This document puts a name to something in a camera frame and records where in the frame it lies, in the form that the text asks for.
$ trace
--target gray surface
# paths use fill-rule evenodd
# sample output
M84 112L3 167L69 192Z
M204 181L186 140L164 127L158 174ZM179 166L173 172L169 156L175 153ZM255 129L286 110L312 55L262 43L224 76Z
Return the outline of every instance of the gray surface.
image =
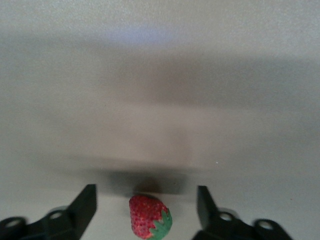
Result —
M191 239L207 185L247 223L318 240L319 16L316 1L1 1L0 218L97 183L84 240L135 238L135 190L170 208L167 239Z

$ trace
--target strawberry calyx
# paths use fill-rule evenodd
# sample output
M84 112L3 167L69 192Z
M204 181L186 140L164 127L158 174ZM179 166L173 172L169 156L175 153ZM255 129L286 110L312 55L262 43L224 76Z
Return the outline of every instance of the strawberry calyx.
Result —
M172 226L172 216L167 208L167 212L164 210L161 211L162 220L154 220L153 224L155 228L150 228L149 231L152 233L152 237L148 238L149 240L161 240L163 239L171 229Z

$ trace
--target red strawberry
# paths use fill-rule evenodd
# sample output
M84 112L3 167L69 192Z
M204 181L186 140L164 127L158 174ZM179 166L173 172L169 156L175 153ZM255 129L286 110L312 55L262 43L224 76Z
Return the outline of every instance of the red strawberry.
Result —
M144 195L133 196L129 201L131 228L142 239L161 240L172 226L172 217L160 200Z

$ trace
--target plastic strawberry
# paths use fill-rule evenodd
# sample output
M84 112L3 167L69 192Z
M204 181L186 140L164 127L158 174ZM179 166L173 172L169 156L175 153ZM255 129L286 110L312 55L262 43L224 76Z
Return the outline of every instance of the plastic strawberry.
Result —
M160 200L144 195L135 195L129 201L131 228L142 239L161 240L172 226L172 217Z

